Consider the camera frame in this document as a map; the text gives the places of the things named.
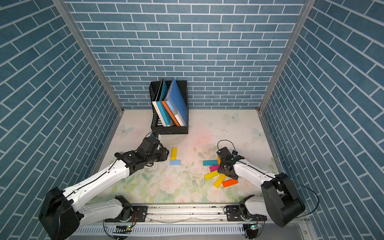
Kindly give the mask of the lime yellow block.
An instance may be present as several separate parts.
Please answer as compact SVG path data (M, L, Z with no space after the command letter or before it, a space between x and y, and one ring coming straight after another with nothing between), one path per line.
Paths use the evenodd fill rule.
M220 173L216 170L216 171L213 171L213 172L210 172L210 173L204 175L204 177L205 177L205 180L207 181L207 180L210 180L210 179L217 177L219 175L220 175Z

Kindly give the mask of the yellow long block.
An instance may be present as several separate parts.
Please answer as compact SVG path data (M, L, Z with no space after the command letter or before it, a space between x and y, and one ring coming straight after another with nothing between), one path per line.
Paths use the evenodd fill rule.
M178 151L177 147L172 148L171 161L175 161L177 159L177 151Z

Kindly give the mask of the light blue small block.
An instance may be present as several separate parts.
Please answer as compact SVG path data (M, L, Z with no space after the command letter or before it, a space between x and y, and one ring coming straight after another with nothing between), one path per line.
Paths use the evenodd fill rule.
M170 160L170 165L171 166L180 166L181 161L180 160Z

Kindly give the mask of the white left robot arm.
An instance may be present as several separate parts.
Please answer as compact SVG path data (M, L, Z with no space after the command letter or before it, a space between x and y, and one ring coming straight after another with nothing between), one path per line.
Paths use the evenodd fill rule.
M39 221L50 239L65 240L78 228L104 220L135 225L142 215L134 210L124 196L116 196L98 204L88 202L144 167L166 161L169 153L158 138L149 136L143 139L136 150L115 153L116 160L91 177L63 190L55 187L48 191L42 203Z

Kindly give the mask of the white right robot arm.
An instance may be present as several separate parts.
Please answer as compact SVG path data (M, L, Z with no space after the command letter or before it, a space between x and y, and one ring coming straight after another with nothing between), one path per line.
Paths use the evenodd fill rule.
M263 200L249 195L239 202L229 216L235 220L263 221L271 219L277 226L284 227L306 210L296 185L288 175L273 175L250 164L236 151L224 147L217 151L221 163L218 172L233 180L239 177L261 189Z

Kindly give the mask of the teal block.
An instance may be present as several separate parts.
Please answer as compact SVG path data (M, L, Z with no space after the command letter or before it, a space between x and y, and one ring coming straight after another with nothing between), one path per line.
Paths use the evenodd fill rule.
M216 166L218 165L218 160L205 160L203 161L203 166L210 167L210 166Z

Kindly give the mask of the orange red block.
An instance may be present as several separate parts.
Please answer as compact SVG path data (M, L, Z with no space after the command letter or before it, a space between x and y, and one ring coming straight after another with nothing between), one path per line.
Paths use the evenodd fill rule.
M222 182L222 186L223 186L224 188L227 188L227 187L236 185L236 184L238 184L238 183L239 183L239 181L234 180L234 179L231 179L231 180L223 181L223 182Z

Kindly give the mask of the black mesh file holder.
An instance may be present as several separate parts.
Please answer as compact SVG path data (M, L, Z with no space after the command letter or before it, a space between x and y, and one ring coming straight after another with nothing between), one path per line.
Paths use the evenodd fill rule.
M166 85L170 87L170 84L172 81L165 81ZM182 93L182 96L187 104L187 110L188 110L188 120L189 120L189 103L188 103L188 89L187 89L187 81L177 81L178 86L180 88L180 91ZM158 82L151 82L150 83L150 97L151 97L151 103L152 103L152 98L154 97L155 94L155 89L158 85ZM172 125L170 127L164 127L158 117L158 114L152 104L152 109L153 109L153 119L152 119L152 124L151 124L151 129L152 131L157 132L158 134L165 134L165 135L180 135L180 134L187 134L188 133L188 126L186 127L177 127L175 123L172 120Z

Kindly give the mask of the orange book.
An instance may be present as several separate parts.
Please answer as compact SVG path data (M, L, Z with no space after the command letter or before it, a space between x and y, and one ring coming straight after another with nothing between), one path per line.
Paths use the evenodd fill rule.
M176 117L174 116L174 114L172 113L171 109L168 107L166 101L162 101L162 104L163 106L165 107L165 109L167 110L168 114L170 115L170 117L172 118L173 122L175 123L175 125L177 127L180 127L181 125L179 124L179 122L177 121Z

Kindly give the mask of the white book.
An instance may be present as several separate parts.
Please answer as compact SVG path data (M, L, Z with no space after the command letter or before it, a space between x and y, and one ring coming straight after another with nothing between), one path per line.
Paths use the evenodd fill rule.
M167 119L165 117L163 107L162 107L162 99L165 97L165 94L167 93L164 80L158 82L158 85L155 89L154 97L152 98L152 104L158 114L158 117L164 127L167 126Z

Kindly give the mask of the blue folder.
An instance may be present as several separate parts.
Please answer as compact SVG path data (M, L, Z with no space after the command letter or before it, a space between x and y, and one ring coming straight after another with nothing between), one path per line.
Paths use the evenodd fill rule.
M172 80L165 101L181 125L180 127L186 127L188 125L187 104L182 96L176 79Z

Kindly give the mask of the teal book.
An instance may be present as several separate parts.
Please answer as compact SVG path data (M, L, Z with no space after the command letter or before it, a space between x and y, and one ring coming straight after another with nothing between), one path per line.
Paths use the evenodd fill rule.
M166 87L166 91L168 92L168 87L166 85L166 82L164 81L165 83L165 87ZM165 109L165 107L163 106L162 104L162 107L163 107L163 111L164 111L164 114L165 114L165 117L167 119L167 127L170 127L172 125L172 118L170 117L170 115L168 114L167 110Z

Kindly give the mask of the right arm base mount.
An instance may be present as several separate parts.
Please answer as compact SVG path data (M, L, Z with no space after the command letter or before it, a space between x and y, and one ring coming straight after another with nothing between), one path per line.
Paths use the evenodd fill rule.
M223 210L228 222L264 222L267 220L264 215L251 215L244 207L239 205L227 205Z

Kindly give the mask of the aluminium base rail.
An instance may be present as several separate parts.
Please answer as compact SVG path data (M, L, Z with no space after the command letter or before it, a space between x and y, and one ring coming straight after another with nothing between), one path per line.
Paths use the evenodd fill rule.
M157 222L163 224L176 224L184 221L227 221L223 208L229 204L134 204L133 206L148 206L148 213L144 223ZM287 216L280 218L278 212L267 208L265 202L260 199L242 200L238 204L244 207L251 215L264 215L267 221L273 221L276 225L283 227L294 219L305 218L306 214L299 214L300 209L288 209ZM84 217L81 220L80 227L105 221L105 219L114 219L113 217Z

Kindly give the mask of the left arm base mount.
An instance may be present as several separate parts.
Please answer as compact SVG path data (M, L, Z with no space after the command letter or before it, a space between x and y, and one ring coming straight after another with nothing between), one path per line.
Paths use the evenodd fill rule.
M146 220L148 206L133 206L127 214L120 214L114 219L105 219L106 223L143 223Z

